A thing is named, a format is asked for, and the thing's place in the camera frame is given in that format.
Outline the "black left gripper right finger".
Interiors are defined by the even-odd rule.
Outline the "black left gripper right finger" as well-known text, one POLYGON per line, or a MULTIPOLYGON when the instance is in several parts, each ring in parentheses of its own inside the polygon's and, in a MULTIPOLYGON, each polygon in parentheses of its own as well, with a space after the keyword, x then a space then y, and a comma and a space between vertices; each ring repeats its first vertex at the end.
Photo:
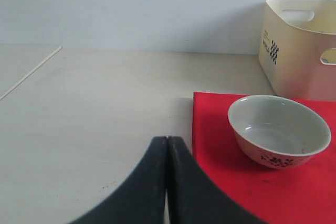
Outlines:
POLYGON ((166 191, 170 223, 265 223, 223 193, 178 136, 167 138, 166 191))

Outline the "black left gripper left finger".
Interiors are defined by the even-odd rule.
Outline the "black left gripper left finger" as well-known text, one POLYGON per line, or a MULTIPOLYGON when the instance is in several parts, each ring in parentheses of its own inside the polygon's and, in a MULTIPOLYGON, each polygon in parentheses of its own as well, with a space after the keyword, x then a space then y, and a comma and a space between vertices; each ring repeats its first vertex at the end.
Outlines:
POLYGON ((167 137, 154 137, 127 179, 72 223, 163 223, 166 155, 167 137))

